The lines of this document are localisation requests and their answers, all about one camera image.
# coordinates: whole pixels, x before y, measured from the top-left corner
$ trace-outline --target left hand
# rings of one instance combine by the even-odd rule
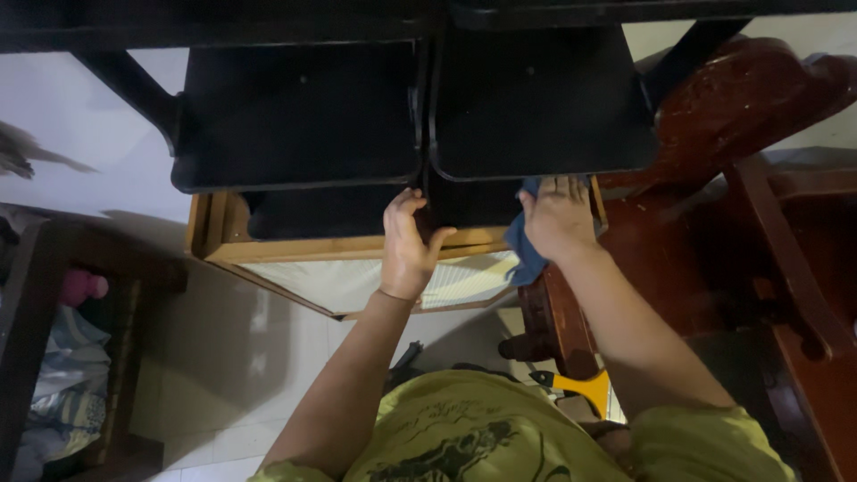
[[[384,259],[381,262],[381,288],[385,294],[416,301],[423,293],[437,265],[440,247],[454,227],[442,227],[423,244],[414,213],[426,205],[421,190],[407,188],[384,211]]]

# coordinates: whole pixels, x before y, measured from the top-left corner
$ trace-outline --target plush toy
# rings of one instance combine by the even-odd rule
[[[59,304],[77,308],[87,298],[102,299],[108,290],[107,279],[85,269],[70,269],[65,274]]]

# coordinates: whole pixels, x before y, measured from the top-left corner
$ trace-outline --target fabric pile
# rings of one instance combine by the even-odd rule
[[[21,436],[14,482],[42,477],[43,467],[99,438],[105,420],[110,336],[59,306]]]

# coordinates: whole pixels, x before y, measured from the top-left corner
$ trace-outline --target white tile floor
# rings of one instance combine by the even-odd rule
[[[394,361],[411,341],[427,371],[471,362],[512,372],[497,343],[523,332],[514,296],[490,310],[413,316]],[[147,340],[132,431],[165,443],[164,472],[151,481],[244,480],[261,462],[315,376],[354,322],[312,310],[208,266],[190,267],[188,291],[159,308]]]

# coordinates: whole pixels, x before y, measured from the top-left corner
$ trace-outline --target yellow t-shirt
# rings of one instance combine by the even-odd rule
[[[634,474],[616,463],[538,388],[478,371],[438,371],[381,400],[368,447],[345,482],[452,480],[793,481],[743,408],[653,408],[631,425]],[[249,482],[331,482],[274,463]]]

